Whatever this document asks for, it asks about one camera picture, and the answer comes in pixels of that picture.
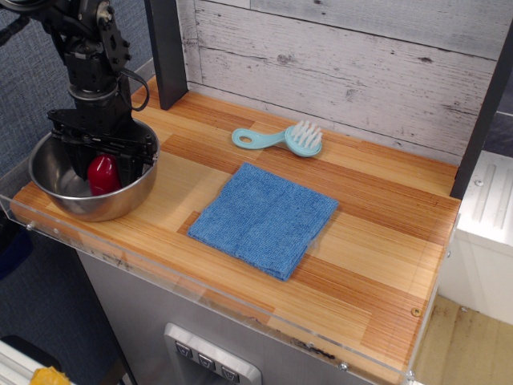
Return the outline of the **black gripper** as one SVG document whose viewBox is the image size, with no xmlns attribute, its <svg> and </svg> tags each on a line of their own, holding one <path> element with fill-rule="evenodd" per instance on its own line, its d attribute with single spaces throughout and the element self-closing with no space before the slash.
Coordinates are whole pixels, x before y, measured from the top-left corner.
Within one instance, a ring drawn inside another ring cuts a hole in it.
<svg viewBox="0 0 513 385">
<path fill-rule="evenodd" d="M 116 156 L 121 186 L 143 174 L 143 164 L 156 158 L 156 136 L 132 118 L 129 91 L 116 87 L 99 93 L 71 88 L 75 106 L 47 113 L 75 174 L 88 179 L 88 169 L 100 153 Z"/>
</svg>

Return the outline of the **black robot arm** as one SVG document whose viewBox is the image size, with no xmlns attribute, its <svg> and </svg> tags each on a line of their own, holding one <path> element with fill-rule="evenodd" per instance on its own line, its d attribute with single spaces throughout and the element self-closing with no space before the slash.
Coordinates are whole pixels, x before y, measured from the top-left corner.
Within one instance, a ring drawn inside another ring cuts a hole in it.
<svg viewBox="0 0 513 385">
<path fill-rule="evenodd" d="M 157 158 L 156 136 L 135 122 L 129 81 L 147 82 L 127 69 L 130 43 L 108 1 L 3 1 L 18 18 L 1 32 L 6 43 L 29 21 L 42 24 L 67 69 L 72 109 L 51 110 L 52 136 L 63 143 L 75 173 L 87 180 L 95 158 L 115 159 L 121 187 L 136 182 Z"/>
</svg>

